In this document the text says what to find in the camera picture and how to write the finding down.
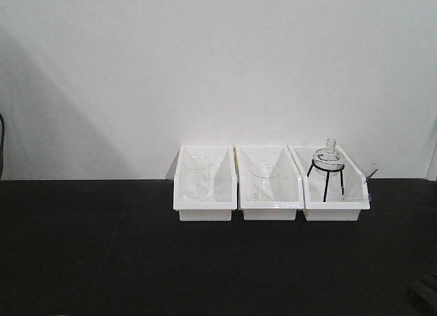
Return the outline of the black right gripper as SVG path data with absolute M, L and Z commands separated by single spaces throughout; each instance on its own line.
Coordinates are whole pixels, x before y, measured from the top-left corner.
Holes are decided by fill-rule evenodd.
M 408 302 L 421 315 L 436 316 L 436 273 L 430 273 L 408 286 Z

